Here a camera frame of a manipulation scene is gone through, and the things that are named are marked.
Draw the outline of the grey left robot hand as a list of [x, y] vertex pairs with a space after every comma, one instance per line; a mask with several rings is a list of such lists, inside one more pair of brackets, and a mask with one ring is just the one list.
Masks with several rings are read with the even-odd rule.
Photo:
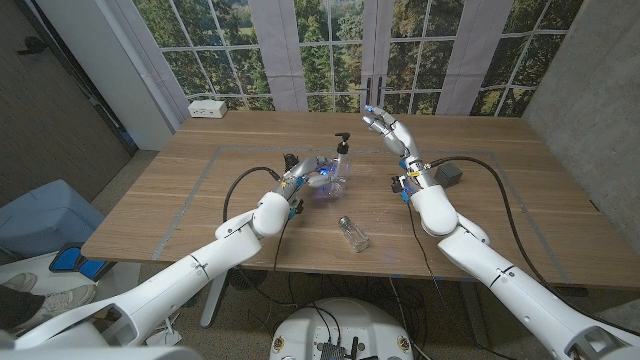
[[339, 171], [340, 165], [338, 158], [306, 158], [284, 173], [273, 192], [291, 200], [298, 190], [307, 185], [321, 188], [329, 196], [340, 196], [346, 190], [346, 175]]

